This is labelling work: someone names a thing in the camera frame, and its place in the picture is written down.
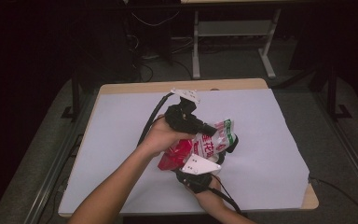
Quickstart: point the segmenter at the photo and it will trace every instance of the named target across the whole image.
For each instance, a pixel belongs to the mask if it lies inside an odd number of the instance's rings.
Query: floor
[[[173,54],[172,63],[155,57],[153,52],[145,56],[140,80],[190,80],[191,51],[186,48],[186,41],[191,39],[175,40],[174,51],[180,50]],[[200,55],[201,79],[262,77],[273,87],[300,72],[288,69],[296,47],[294,39],[277,39],[271,45],[268,56],[277,74],[275,79],[266,77],[258,56],[257,48],[263,39],[230,41],[233,44],[213,45],[205,40]],[[312,211],[250,211],[249,218],[257,223],[358,223],[358,167],[353,163],[358,157],[358,100],[351,86],[339,79],[337,104],[345,105],[352,118],[334,122],[325,113],[326,89],[320,93],[308,90],[311,78],[305,77],[289,88],[274,90],[274,94],[298,150],[310,168],[310,175],[319,179],[310,183],[320,205]],[[96,93],[81,94],[81,114],[76,122],[71,122],[61,118],[63,110],[72,104],[71,82],[59,92],[0,202],[0,223],[66,222],[66,218],[57,214],[57,209]],[[126,224],[141,222],[214,223],[215,220],[208,216],[121,217],[117,220]]]

